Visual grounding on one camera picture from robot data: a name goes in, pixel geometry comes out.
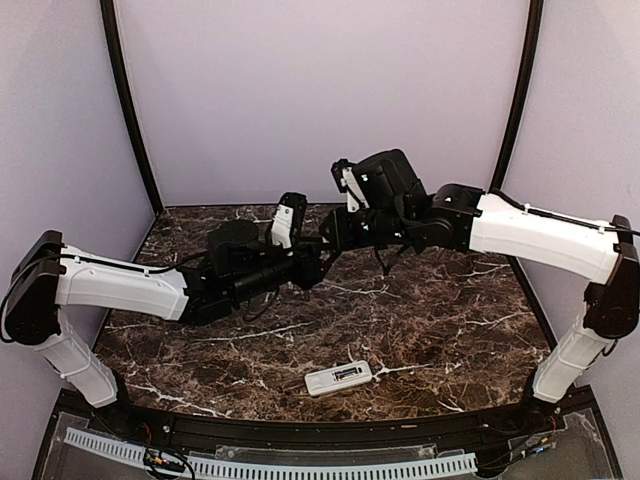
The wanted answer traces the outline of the white remote control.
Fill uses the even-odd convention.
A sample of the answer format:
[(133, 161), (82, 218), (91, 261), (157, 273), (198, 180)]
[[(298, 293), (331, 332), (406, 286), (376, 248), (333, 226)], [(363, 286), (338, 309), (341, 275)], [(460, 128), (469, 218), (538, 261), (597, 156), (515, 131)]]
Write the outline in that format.
[(311, 397), (369, 383), (372, 379), (371, 368), (364, 360), (311, 372), (304, 377), (307, 391)]

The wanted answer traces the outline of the gold battery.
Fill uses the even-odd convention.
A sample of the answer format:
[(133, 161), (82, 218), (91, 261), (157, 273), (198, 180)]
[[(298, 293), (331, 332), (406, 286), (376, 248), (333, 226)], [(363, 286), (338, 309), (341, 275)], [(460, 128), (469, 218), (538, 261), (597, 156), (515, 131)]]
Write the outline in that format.
[(334, 378), (336, 381), (345, 381), (361, 375), (363, 372), (361, 367), (349, 367), (334, 372)]

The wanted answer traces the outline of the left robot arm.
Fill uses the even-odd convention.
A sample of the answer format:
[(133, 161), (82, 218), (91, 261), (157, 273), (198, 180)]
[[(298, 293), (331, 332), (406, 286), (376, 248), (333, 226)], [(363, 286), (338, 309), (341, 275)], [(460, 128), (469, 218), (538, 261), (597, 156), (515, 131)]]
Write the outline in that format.
[(330, 265), (319, 237), (263, 242), (250, 221), (226, 222), (206, 250), (168, 267), (126, 263), (66, 245), (44, 232), (14, 270), (1, 304), (1, 338), (32, 347), (73, 385), (120, 436), (141, 427), (126, 388), (69, 323), (62, 309), (94, 306), (136, 312), (185, 325), (226, 318), (242, 304), (286, 283), (308, 290)]

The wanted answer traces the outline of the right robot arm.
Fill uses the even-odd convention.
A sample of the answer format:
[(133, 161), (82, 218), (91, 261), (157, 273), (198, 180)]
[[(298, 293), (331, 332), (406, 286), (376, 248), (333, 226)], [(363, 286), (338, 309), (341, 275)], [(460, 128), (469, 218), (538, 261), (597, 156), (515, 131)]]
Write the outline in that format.
[(447, 184), (428, 194), (403, 151), (358, 163), (341, 159), (331, 173), (346, 204), (322, 224), (335, 251), (397, 245), (517, 257), (588, 281), (573, 327), (535, 369), (529, 395), (510, 413), (521, 434), (534, 432), (573, 382), (639, 323), (639, 257), (628, 220), (596, 221), (521, 204), (499, 190)]

